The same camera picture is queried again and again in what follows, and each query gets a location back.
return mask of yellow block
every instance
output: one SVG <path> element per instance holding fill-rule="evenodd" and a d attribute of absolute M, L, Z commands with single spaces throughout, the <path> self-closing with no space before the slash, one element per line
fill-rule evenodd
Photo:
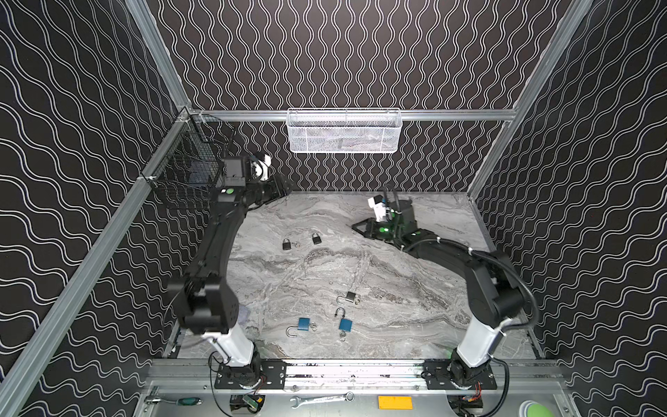
<path fill-rule="evenodd" d="M 411 397 L 378 396 L 380 410 L 412 410 Z"/>

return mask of marble tabletop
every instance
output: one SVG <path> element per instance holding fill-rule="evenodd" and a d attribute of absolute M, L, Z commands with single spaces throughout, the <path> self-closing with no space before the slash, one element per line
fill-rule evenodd
<path fill-rule="evenodd" d="M 292 194 L 248 213 L 234 241 L 227 280 L 248 310 L 245 334 L 265 358 L 447 358 L 470 320 L 466 283 L 453 272 L 363 238 L 350 226 L 373 217 L 372 193 Z M 412 198 L 421 228 L 476 249 L 486 243 L 462 194 L 402 194 Z M 317 233 L 322 243 L 315 245 Z M 283 251 L 283 239 L 291 250 Z M 334 317 L 338 296 L 352 332 L 344 341 Z M 317 331 L 285 329 L 300 317 Z M 186 334 L 189 345 L 197 336 Z M 200 344 L 179 358 L 208 356 Z M 510 332 L 496 350 L 500 358 L 535 358 L 524 331 Z"/>

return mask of combination wrench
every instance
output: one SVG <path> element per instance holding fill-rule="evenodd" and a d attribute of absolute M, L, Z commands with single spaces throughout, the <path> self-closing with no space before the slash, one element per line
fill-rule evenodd
<path fill-rule="evenodd" d="M 335 401 L 352 401 L 354 400 L 354 393 L 348 392 L 343 395 L 330 395 L 326 397 L 312 397 L 312 398 L 301 398 L 294 396 L 289 399 L 290 401 L 295 401 L 296 404 L 292 408 L 299 408 L 300 406 L 305 406 L 306 404 L 321 404 L 323 402 L 335 402 Z"/>

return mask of black mounting plate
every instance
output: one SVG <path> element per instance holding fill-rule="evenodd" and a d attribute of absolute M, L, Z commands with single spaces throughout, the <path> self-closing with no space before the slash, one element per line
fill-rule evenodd
<path fill-rule="evenodd" d="M 260 373 L 266 377 L 262 390 L 282 390 L 285 388 L 285 370 L 287 364 L 280 359 L 262 359 L 260 366 Z M 249 382 L 247 379 L 234 374 L 233 369 L 228 366 L 220 365 L 217 369 L 217 376 L 213 387 L 216 390 L 247 390 L 241 385 L 246 385 Z"/>
<path fill-rule="evenodd" d="M 451 381 L 450 372 L 447 368 L 450 365 L 451 360 L 449 359 L 439 359 L 439 360 L 425 360 L 423 363 L 424 371 L 422 372 L 422 378 L 426 381 L 426 388 L 429 390 L 467 390 L 467 388 L 461 388 Z M 494 373 L 491 370 L 491 365 L 487 363 L 483 372 L 478 378 L 478 382 L 482 385 L 483 390 L 495 390 L 498 388 L 496 384 L 496 379 Z"/>

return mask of wavy patterned wallpaper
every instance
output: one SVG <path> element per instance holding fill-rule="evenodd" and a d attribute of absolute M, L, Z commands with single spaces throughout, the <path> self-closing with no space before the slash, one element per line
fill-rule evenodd
<path fill-rule="evenodd" d="M 569 0 L 148 3 L 195 108 L 506 109 Z"/>
<path fill-rule="evenodd" d="M 122 0 L 0 0 L 0 380 L 178 113 Z M 22 415 L 130 415 L 205 219 L 147 202 Z"/>
<path fill-rule="evenodd" d="M 586 417 L 667 415 L 667 1 L 598 0 L 478 205 Z"/>
<path fill-rule="evenodd" d="M 222 140 L 220 124 L 205 116 L 206 135 Z M 398 152 L 292 153 L 285 123 L 242 123 L 233 154 L 264 151 L 296 189 L 377 191 L 385 185 L 410 191 L 465 192 L 496 138 L 500 121 L 405 122 Z"/>

